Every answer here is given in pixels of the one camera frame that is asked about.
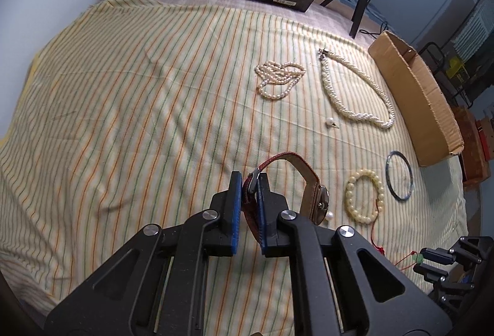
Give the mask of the orange wooden cabinet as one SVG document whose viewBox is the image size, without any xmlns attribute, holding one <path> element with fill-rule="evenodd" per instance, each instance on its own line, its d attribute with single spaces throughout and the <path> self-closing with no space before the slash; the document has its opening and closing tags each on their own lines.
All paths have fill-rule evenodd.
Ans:
<svg viewBox="0 0 494 336">
<path fill-rule="evenodd" d="M 457 106 L 452 110 L 464 140 L 464 150 L 460 158 L 463 186 L 470 189 L 477 187 L 492 174 L 492 120 L 488 116 L 477 120 L 465 106 Z"/>
</svg>

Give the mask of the pearl earring stud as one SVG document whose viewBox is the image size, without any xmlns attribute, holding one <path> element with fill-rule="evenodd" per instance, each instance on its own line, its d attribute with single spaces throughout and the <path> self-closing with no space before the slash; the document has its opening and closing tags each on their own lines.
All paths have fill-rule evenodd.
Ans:
<svg viewBox="0 0 494 336">
<path fill-rule="evenodd" d="M 326 126 L 328 128 L 339 128 L 339 125 L 337 124 L 337 122 L 335 122 L 335 120 L 333 118 L 328 118 L 326 120 Z"/>
</svg>

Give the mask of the brown cardboard box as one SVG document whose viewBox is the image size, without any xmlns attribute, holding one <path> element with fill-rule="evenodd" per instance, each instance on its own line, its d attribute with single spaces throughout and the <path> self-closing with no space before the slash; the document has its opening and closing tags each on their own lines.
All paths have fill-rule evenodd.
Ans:
<svg viewBox="0 0 494 336">
<path fill-rule="evenodd" d="M 411 46 L 384 31 L 368 47 L 406 123 L 417 161 L 435 165 L 461 154 L 464 141 L 446 97 Z"/>
</svg>

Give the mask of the black metal chair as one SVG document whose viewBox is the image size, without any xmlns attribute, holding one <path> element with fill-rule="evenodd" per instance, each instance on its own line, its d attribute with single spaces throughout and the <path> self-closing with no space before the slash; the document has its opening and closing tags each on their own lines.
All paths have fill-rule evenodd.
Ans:
<svg viewBox="0 0 494 336">
<path fill-rule="evenodd" d="M 450 57 L 435 42 L 426 43 L 419 50 L 419 55 L 429 67 L 450 105 L 465 105 L 467 108 L 473 106 L 467 96 L 467 85 L 471 77 L 465 63 L 459 57 L 455 54 Z"/>
</svg>

